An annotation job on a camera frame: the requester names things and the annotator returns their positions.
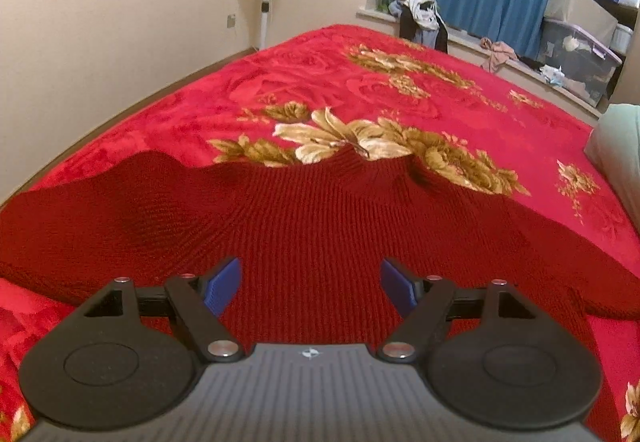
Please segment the cardboard box on bin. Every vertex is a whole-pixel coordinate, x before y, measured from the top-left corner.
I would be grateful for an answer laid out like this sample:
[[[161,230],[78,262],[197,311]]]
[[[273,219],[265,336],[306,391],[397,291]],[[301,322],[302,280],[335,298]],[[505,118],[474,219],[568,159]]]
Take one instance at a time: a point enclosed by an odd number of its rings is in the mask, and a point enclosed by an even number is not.
[[[548,0],[544,19],[574,24],[606,47],[617,27],[617,19],[593,0]]]

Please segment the white bucket beside bin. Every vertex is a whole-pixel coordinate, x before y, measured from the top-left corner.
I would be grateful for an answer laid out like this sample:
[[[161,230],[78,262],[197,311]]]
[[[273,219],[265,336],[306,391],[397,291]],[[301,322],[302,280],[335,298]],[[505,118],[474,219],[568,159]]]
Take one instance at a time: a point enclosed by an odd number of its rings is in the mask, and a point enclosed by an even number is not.
[[[627,55],[634,30],[624,24],[616,24],[616,28],[612,35],[610,49],[616,54]]]

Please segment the grey plastic storage bin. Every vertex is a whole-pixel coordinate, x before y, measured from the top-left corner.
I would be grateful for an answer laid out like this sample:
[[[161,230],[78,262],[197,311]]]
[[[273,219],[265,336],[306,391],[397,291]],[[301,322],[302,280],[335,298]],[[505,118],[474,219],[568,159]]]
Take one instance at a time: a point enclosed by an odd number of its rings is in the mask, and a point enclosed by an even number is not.
[[[544,18],[538,60],[562,72],[562,87],[597,107],[608,96],[608,84],[622,60],[596,38],[578,27]]]

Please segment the dark red knitted sweater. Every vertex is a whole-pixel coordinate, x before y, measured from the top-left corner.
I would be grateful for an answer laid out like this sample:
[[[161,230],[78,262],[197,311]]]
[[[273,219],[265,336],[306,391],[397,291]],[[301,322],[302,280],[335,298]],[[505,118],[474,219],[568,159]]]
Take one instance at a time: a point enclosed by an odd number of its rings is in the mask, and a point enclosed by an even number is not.
[[[634,441],[593,316],[638,278],[416,157],[185,167],[16,197],[1,275],[73,310],[18,383],[33,441]]]

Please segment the pink cloth on sill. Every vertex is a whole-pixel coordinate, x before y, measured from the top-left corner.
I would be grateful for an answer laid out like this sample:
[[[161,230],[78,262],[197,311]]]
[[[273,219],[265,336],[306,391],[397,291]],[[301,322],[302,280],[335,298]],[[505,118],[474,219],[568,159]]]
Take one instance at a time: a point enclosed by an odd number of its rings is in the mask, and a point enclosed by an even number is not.
[[[480,65],[480,68],[485,71],[497,73],[509,60],[518,60],[518,54],[515,53],[515,50],[504,42],[481,38],[480,47],[489,53],[483,64]]]

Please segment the light green pillow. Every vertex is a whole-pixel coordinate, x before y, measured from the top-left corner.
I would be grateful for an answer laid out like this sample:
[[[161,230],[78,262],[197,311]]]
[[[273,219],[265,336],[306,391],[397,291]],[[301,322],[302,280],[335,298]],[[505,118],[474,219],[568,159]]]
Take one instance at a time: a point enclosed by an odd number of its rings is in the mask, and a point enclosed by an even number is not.
[[[616,192],[628,214],[639,217],[639,106],[609,105],[589,134],[585,154]]]

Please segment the pile of clothes on chair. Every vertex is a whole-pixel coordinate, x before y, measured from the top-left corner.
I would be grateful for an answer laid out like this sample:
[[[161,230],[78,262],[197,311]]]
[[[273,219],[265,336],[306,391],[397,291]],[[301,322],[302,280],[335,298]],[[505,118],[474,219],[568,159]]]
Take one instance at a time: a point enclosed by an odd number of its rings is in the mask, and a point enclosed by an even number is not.
[[[388,10],[398,21],[401,38],[448,53],[448,29],[436,0],[393,0]]]

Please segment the red floral bed blanket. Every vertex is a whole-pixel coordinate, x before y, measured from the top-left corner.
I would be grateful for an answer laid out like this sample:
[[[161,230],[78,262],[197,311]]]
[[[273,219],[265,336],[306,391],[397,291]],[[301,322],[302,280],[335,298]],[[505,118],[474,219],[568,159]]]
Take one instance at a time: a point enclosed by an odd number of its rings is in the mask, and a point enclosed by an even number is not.
[[[1,436],[34,418],[26,353],[117,277],[238,259],[244,347],[380,344],[384,259],[504,279],[599,358],[588,427],[639,436],[639,237],[591,130],[438,50],[337,24],[204,76],[110,128],[1,214]]]

